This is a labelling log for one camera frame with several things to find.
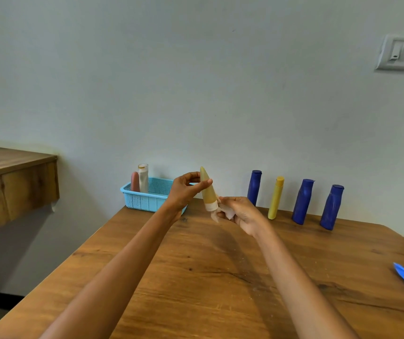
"switch plate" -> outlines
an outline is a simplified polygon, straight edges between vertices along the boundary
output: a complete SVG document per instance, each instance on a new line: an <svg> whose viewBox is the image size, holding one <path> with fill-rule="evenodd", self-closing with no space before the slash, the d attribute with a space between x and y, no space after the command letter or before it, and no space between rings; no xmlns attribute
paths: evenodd
<svg viewBox="0 0 404 339"><path fill-rule="evenodd" d="M376 69L404 71L404 36L386 35Z"/></svg>

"person's right hand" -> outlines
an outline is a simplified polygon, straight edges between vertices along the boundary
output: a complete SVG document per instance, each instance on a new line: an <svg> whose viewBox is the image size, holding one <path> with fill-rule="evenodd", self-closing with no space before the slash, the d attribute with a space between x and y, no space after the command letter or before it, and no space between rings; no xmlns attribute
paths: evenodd
<svg viewBox="0 0 404 339"><path fill-rule="evenodd" d="M267 224L267 220L249 199L245 197L220 197L219 199L223 205L229 206L235 211L235 216L231 221L240 225L247 234L257 238L257 231L261 226ZM223 212L218 213L218 216L226 218Z"/></svg>

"bottle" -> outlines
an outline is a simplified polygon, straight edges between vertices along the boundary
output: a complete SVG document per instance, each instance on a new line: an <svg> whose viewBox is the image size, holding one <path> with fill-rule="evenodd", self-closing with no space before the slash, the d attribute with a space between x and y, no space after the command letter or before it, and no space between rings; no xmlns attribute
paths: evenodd
<svg viewBox="0 0 404 339"><path fill-rule="evenodd" d="M137 173L137 171L135 171L135 172L133 172L131 174L130 190L132 192L139 192L140 191L140 188L139 188L139 174Z"/></svg>
<svg viewBox="0 0 404 339"><path fill-rule="evenodd" d="M276 185L274 186L273 198L271 205L269 206L268 219L273 220L276 218L279 208L279 202L281 201L282 189L284 188L284 177L279 176L276 179Z"/></svg>
<svg viewBox="0 0 404 339"><path fill-rule="evenodd" d="M298 197L296 198L295 209L291 216L291 219L297 224L304 224L307 208L309 208L309 203L312 197L312 187L314 182L315 181L312 179L305 178L302 180L301 188L299 188Z"/></svg>
<svg viewBox="0 0 404 339"><path fill-rule="evenodd" d="M139 164L138 165L139 174L139 191L141 193L149 192L149 165Z"/></svg>
<svg viewBox="0 0 404 339"><path fill-rule="evenodd" d="M340 203L342 202L342 194L345 188L338 184L333 184L331 192L329 193L326 205L324 206L323 215L319 224L327 230L334 228L335 219L340 209Z"/></svg>
<svg viewBox="0 0 404 339"><path fill-rule="evenodd" d="M210 177L206 173L203 166L201 166L201 181L207 181ZM202 190L203 203L207 211L216 211L218 209L218 200L216 198L215 189L213 185L207 189Z"/></svg>
<svg viewBox="0 0 404 339"><path fill-rule="evenodd" d="M251 180L249 181L248 199L254 206L257 203L261 178L262 172L260 170L252 170Z"/></svg>

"wooden table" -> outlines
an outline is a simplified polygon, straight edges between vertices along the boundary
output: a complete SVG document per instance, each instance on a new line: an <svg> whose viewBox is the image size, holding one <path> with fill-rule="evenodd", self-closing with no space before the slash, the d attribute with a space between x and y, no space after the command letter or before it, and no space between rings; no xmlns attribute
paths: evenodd
<svg viewBox="0 0 404 339"><path fill-rule="evenodd" d="M33 339L128 243L151 213L123 208L0 321L0 338ZM299 263L365 338L404 338L404 238L338 220L330 232L290 212L272 221ZM194 200L174 224L112 338L297 338L252 237L213 222Z"/></svg>
<svg viewBox="0 0 404 339"><path fill-rule="evenodd" d="M56 160L0 147L0 226L59 199Z"/></svg>

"light blue basket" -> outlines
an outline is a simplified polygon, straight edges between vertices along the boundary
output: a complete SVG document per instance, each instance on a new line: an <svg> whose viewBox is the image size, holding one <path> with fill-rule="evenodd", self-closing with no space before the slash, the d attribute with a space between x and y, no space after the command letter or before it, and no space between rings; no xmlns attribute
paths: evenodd
<svg viewBox="0 0 404 339"><path fill-rule="evenodd" d="M132 192L131 183L127 183L120 191L125 197L125 205L128 208L140 209L146 211L157 211L165 203L171 192L173 180L149 177L149 193Z"/></svg>

